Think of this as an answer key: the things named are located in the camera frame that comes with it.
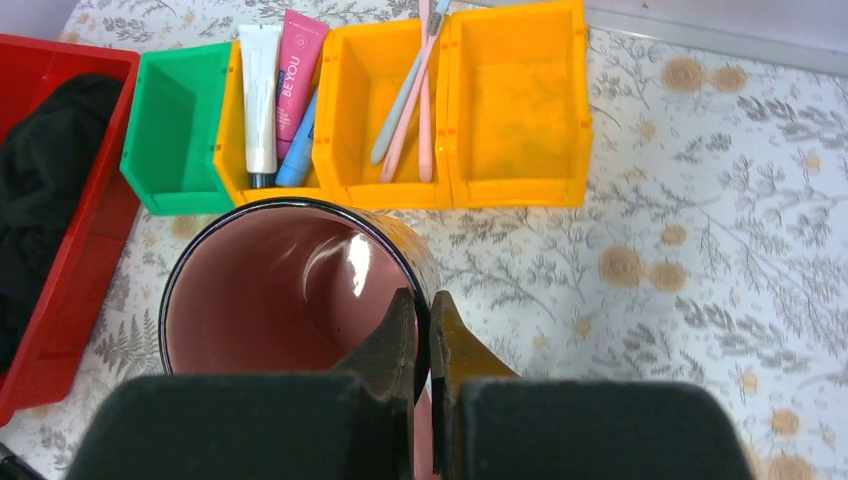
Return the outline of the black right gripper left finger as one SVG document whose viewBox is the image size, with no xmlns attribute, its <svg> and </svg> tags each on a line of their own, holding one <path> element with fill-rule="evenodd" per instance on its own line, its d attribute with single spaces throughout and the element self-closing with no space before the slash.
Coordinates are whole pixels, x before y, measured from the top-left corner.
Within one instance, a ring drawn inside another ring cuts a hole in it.
<svg viewBox="0 0 848 480">
<path fill-rule="evenodd" d="M 138 377 L 101 405 L 71 479 L 411 479 L 415 306 L 326 372 Z"/>
</svg>

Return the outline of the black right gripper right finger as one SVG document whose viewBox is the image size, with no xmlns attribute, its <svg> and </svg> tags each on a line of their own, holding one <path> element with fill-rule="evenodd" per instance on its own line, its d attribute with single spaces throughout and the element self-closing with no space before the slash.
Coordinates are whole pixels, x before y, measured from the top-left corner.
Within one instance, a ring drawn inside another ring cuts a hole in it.
<svg viewBox="0 0 848 480">
<path fill-rule="evenodd" d="M 465 325 L 451 295 L 429 329 L 433 468 L 444 479 L 750 479 L 734 427 L 676 381 L 534 380 Z"/>
</svg>

